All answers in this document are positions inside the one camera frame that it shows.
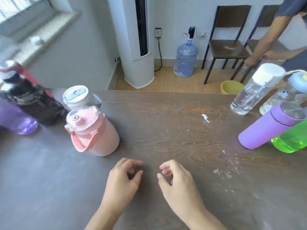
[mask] white wall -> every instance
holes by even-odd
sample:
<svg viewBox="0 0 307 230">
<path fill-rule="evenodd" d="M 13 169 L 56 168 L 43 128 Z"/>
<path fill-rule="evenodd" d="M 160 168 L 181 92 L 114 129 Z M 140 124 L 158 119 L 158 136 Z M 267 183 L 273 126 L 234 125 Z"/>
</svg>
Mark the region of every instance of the white wall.
<svg viewBox="0 0 307 230">
<path fill-rule="evenodd" d="M 283 0 L 155 0 L 155 27 L 162 28 L 162 38 L 160 40 L 161 53 L 164 59 L 176 58 L 176 50 L 181 43 L 186 42 L 187 33 L 190 26 L 201 32 L 207 32 L 205 38 L 194 38 L 193 43 L 198 46 L 198 59 L 203 59 L 208 40 L 213 26 L 213 20 L 218 5 L 251 5 L 251 11 L 245 24 L 245 28 L 239 40 L 245 43 L 260 11 L 264 5 L 281 4 Z M 281 41 L 289 49 L 296 49 L 307 46 L 307 31 L 302 20 L 293 19 L 288 29 L 281 36 Z M 238 28 L 216 28 L 213 39 L 235 39 Z M 260 39 L 267 28 L 258 29 L 253 38 Z M 158 43 L 155 42 L 155 58 L 160 58 Z"/>
<path fill-rule="evenodd" d="M 107 89 L 119 55 L 107 0 L 68 0 L 82 16 L 29 67 L 48 88 Z"/>
</svg>

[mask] gray shirt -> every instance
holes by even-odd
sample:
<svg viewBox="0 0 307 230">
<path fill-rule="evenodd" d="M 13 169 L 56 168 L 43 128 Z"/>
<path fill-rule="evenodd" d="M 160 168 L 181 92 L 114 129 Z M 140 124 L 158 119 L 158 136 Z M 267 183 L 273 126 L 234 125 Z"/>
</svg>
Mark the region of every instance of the gray shirt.
<svg viewBox="0 0 307 230">
<path fill-rule="evenodd" d="M 284 0 L 275 17 L 283 15 L 295 16 L 300 12 L 307 12 L 307 0 Z M 307 27 L 307 14 L 302 16 L 302 18 Z M 286 71 L 296 69 L 303 69 L 307 71 L 307 50 L 287 60 L 282 66 L 286 69 Z"/>
</svg>

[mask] white tower air conditioner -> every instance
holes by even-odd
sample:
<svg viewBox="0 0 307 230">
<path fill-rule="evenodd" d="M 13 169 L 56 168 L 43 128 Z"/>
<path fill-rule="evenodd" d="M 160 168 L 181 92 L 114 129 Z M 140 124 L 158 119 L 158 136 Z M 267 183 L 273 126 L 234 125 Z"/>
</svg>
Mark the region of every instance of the white tower air conditioner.
<svg viewBox="0 0 307 230">
<path fill-rule="evenodd" d="M 108 0 L 125 80 L 143 88 L 154 80 L 153 0 Z"/>
</svg>

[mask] green water bottle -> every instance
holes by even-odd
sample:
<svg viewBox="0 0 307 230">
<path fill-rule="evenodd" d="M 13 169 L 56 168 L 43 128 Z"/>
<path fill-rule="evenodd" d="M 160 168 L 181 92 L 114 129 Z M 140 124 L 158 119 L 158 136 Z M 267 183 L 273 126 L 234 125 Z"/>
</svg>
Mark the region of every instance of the green water bottle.
<svg viewBox="0 0 307 230">
<path fill-rule="evenodd" d="M 271 142 L 278 150 L 285 153 L 293 153 L 307 147 L 307 120 L 271 139 Z"/>
</svg>

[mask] chair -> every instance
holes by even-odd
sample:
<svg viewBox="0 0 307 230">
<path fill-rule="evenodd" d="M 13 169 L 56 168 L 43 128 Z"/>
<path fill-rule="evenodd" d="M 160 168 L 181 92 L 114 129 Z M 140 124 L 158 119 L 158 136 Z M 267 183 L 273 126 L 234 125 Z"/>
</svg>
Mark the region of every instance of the chair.
<svg viewBox="0 0 307 230">
<path fill-rule="evenodd" d="M 251 52 L 254 52 L 255 47 L 257 46 L 259 39 L 251 39 L 253 37 L 253 34 L 255 33 L 256 29 L 258 27 L 270 27 L 274 18 L 275 18 L 275 14 L 276 12 L 279 10 L 279 5 L 265 5 L 263 6 L 260 15 L 256 21 L 256 24 L 253 28 L 253 30 L 251 31 L 251 34 L 249 35 L 246 43 L 244 44 L 244 47 L 249 47 L 249 49 L 251 50 Z M 272 50 L 274 51 L 286 51 L 288 50 L 280 41 L 276 41 L 273 46 L 272 46 Z M 234 69 L 236 67 L 238 63 L 238 59 L 234 62 L 232 69 Z M 239 65 L 239 67 L 236 69 L 236 71 L 234 72 L 234 74 L 232 75 L 232 77 L 230 78 L 230 80 L 233 80 L 236 75 L 239 73 L 240 69 L 242 68 L 242 66 L 244 65 L 244 61 L 242 61 Z M 250 67 L 245 74 L 243 75 L 242 79 L 241 79 L 241 83 L 243 83 L 243 81 L 245 80 L 245 78 L 248 76 L 248 74 L 251 72 L 252 69 L 256 68 L 257 65 Z"/>
<path fill-rule="evenodd" d="M 213 61 L 210 65 L 204 84 L 207 84 L 211 70 L 216 59 L 225 59 L 222 69 L 225 68 L 228 59 L 246 59 L 249 53 L 243 44 L 238 41 L 241 32 L 244 28 L 246 19 L 248 17 L 250 5 L 234 5 L 234 6 L 218 6 L 213 22 L 213 28 L 209 38 L 209 43 L 205 53 L 204 61 L 201 69 L 204 69 L 206 58 L 211 49 Z M 215 28 L 219 27 L 240 27 L 235 40 L 214 40 L 212 39 Z"/>
</svg>

